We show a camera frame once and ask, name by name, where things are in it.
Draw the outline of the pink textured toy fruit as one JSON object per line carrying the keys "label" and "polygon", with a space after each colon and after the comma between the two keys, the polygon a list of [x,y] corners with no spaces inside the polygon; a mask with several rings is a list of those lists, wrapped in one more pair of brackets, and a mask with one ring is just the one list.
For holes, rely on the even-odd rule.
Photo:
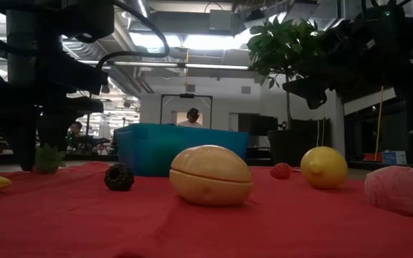
{"label": "pink textured toy fruit", "polygon": [[387,166],[368,173],[364,193],[371,206],[413,216],[413,168]]}

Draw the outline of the yellow pole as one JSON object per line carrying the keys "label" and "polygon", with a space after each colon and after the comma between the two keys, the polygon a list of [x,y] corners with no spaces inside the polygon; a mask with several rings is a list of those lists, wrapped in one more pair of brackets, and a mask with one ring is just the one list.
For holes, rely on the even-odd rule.
{"label": "yellow pole", "polygon": [[377,129],[376,129],[376,144],[374,150],[374,161],[377,161],[377,156],[379,152],[379,139],[380,139],[380,131],[381,131],[381,116],[382,116],[382,108],[383,108],[383,99],[384,99],[384,86],[381,86],[381,95],[380,95],[380,102],[379,102],[379,113],[378,113],[378,120],[377,120]]}

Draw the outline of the person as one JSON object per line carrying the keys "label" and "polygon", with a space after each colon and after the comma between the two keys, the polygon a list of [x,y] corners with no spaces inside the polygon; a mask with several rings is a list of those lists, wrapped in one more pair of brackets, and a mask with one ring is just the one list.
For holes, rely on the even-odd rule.
{"label": "person", "polygon": [[195,107],[192,107],[188,110],[186,118],[187,120],[178,123],[178,126],[202,128],[202,125],[197,122],[197,120],[199,119],[199,111]]}
{"label": "person", "polygon": [[94,138],[81,133],[82,123],[75,121],[71,124],[67,134],[67,150],[82,153],[93,153],[100,144],[109,143],[107,138]]}

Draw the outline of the yellow toy lemon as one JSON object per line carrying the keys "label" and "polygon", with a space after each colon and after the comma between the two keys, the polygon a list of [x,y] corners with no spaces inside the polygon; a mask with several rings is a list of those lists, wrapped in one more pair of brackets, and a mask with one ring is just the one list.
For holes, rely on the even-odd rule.
{"label": "yellow toy lemon", "polygon": [[336,149],[320,146],[302,157],[300,172],[313,188],[334,189],[346,181],[348,165]]}

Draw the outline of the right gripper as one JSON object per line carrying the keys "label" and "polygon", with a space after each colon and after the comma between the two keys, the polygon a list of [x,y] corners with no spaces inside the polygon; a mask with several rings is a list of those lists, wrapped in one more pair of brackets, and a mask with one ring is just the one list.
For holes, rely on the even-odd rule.
{"label": "right gripper", "polygon": [[303,98],[314,110],[326,103],[328,88],[401,87],[404,84],[403,26],[401,14],[360,15],[353,21],[343,20],[321,37],[322,78],[296,79],[286,82],[283,89]]}

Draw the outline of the dark red leafy toy strawberry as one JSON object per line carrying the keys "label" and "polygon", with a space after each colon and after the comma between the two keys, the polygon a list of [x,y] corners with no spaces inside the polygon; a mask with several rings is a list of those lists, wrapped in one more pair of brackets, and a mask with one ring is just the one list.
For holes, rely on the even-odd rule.
{"label": "dark red leafy toy strawberry", "polygon": [[36,147],[32,172],[36,174],[54,174],[59,167],[64,167],[65,152],[48,144]]}

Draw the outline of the blue plastic tupperware container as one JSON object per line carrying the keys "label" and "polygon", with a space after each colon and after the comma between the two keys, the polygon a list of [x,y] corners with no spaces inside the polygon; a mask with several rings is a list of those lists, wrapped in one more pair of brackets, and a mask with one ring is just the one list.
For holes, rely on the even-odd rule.
{"label": "blue plastic tupperware container", "polygon": [[199,145],[218,145],[245,158],[249,134],[228,130],[177,125],[135,123],[114,130],[118,160],[136,176],[167,177],[172,160],[183,150]]}

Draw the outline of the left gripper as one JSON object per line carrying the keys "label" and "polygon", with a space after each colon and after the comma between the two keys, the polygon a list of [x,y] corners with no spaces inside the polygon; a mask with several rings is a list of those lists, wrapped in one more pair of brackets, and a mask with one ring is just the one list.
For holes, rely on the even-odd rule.
{"label": "left gripper", "polygon": [[54,67],[27,84],[0,76],[0,133],[23,171],[34,165],[37,116],[45,114],[38,119],[40,145],[66,149],[67,131],[77,115],[103,111],[99,100],[68,95],[78,90],[98,95],[107,84],[108,73],[87,64]]}

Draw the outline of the black toy blackberry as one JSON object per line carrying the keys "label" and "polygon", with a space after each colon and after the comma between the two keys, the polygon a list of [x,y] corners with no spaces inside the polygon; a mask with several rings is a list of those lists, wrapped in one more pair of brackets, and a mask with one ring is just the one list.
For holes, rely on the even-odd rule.
{"label": "black toy blackberry", "polygon": [[123,163],[116,163],[105,172],[104,183],[112,191],[129,191],[134,182],[132,170]]}

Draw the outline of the green leafy plant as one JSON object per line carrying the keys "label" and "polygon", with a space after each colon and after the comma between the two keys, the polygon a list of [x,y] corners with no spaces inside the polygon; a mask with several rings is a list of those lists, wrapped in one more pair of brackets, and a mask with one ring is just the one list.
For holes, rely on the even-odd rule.
{"label": "green leafy plant", "polygon": [[321,37],[318,25],[306,19],[295,21],[265,21],[250,29],[252,37],[247,43],[251,68],[268,87],[282,87],[309,76],[303,64],[313,57],[321,57]]}

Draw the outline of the small red toy raspberry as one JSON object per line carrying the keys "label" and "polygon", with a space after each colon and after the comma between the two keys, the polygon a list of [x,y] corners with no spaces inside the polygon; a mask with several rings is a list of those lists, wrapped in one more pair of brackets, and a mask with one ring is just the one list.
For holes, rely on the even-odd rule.
{"label": "small red toy raspberry", "polygon": [[276,179],[289,179],[293,168],[287,163],[278,163],[270,169],[270,175]]}

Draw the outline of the black robot station frame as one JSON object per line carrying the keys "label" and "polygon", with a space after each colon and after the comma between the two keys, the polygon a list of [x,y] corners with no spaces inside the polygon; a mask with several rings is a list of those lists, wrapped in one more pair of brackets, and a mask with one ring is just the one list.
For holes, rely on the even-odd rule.
{"label": "black robot station frame", "polygon": [[209,129],[212,129],[212,115],[213,115],[213,102],[214,102],[214,97],[212,95],[195,95],[193,93],[180,93],[180,94],[161,94],[160,96],[160,113],[159,113],[159,124],[162,124],[163,122],[163,107],[164,107],[164,102],[163,99],[165,97],[180,97],[180,98],[209,98],[210,99],[210,104],[209,104],[209,112],[210,112],[210,119],[209,119]]}

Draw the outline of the light blue box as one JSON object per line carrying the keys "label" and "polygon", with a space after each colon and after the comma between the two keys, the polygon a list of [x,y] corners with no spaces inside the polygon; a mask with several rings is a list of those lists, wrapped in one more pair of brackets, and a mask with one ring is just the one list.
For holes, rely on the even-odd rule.
{"label": "light blue box", "polygon": [[383,163],[389,165],[405,165],[407,156],[404,150],[384,151],[382,153]]}

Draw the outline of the black plant pot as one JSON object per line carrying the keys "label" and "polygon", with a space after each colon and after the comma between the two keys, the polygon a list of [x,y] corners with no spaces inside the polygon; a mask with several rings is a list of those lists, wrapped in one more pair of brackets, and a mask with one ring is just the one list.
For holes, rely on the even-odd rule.
{"label": "black plant pot", "polygon": [[271,130],[267,137],[274,165],[286,163],[298,167],[306,152],[316,145],[310,133],[297,130]]}

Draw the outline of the red cloth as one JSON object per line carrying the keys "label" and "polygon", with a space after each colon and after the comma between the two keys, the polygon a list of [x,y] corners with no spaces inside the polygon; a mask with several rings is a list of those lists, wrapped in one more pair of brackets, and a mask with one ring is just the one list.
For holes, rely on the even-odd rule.
{"label": "red cloth", "polygon": [[180,199],[167,178],[111,191],[105,163],[9,173],[0,258],[413,258],[413,217],[371,206],[361,181],[335,191],[254,167],[241,206]]}

